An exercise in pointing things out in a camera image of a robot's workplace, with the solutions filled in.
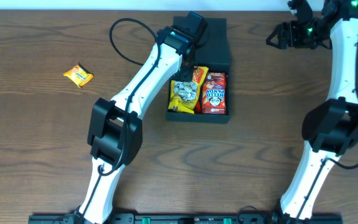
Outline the red Hacks candy bag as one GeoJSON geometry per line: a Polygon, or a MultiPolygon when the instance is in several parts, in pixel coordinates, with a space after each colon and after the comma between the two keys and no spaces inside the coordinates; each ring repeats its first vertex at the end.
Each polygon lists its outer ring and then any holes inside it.
{"type": "Polygon", "coordinates": [[[202,113],[202,107],[201,107],[201,103],[198,101],[195,109],[194,109],[195,114],[201,114],[202,113]]]}

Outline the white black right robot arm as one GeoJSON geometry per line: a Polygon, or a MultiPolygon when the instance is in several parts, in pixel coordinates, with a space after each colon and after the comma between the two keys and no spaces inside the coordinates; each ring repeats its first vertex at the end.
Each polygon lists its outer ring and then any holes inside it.
{"type": "Polygon", "coordinates": [[[329,49],[332,74],[328,97],[303,120],[301,161],[268,222],[341,223],[339,215],[313,214],[313,205],[329,171],[358,143],[358,0],[325,1],[320,17],[306,0],[289,1],[288,7],[295,20],[276,26],[275,47],[329,49]]]}

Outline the yellow blue candy packet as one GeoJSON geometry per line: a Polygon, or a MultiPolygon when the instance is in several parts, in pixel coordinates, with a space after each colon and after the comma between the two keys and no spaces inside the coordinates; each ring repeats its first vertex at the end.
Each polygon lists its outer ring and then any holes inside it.
{"type": "Polygon", "coordinates": [[[88,73],[81,65],[75,65],[65,72],[63,76],[69,78],[78,88],[82,88],[94,77],[92,73],[88,73]]]}

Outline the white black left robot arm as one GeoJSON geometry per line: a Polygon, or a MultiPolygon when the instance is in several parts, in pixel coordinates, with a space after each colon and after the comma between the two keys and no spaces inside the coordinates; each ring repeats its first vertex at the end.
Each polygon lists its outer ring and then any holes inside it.
{"type": "Polygon", "coordinates": [[[87,143],[92,174],[74,223],[106,223],[119,178],[142,145],[142,120],[162,86],[194,58],[203,28],[166,27],[129,84],[110,100],[100,98],[91,112],[87,143]]]}

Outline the orange yellow candy packet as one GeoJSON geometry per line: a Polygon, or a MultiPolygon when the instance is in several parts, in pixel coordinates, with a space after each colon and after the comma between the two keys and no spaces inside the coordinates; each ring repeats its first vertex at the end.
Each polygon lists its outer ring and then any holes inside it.
{"type": "Polygon", "coordinates": [[[192,90],[196,91],[203,84],[206,74],[208,72],[208,67],[197,67],[193,71],[192,81],[190,83],[192,90]]]}

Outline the yellow snack bag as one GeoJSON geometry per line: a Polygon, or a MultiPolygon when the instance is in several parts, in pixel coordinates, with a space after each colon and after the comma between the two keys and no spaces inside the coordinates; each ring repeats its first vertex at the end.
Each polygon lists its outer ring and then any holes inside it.
{"type": "Polygon", "coordinates": [[[199,83],[172,80],[170,83],[168,109],[179,113],[194,114],[199,94],[199,83]]]}

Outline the black foldable container box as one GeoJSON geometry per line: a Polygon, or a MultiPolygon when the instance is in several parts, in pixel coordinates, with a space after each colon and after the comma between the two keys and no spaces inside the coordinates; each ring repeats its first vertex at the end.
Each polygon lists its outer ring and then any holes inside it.
{"type": "Polygon", "coordinates": [[[208,67],[211,72],[226,74],[225,114],[178,113],[167,110],[167,121],[192,123],[227,123],[231,118],[231,52],[227,40],[227,22],[225,18],[207,17],[208,26],[196,49],[195,61],[199,66],[208,67]]]}

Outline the red Hello Panda box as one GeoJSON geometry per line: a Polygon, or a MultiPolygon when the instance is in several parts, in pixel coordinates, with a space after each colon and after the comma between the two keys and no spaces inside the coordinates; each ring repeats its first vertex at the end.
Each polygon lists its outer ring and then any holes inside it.
{"type": "Polygon", "coordinates": [[[226,74],[208,72],[203,83],[203,114],[226,114],[226,74]]]}

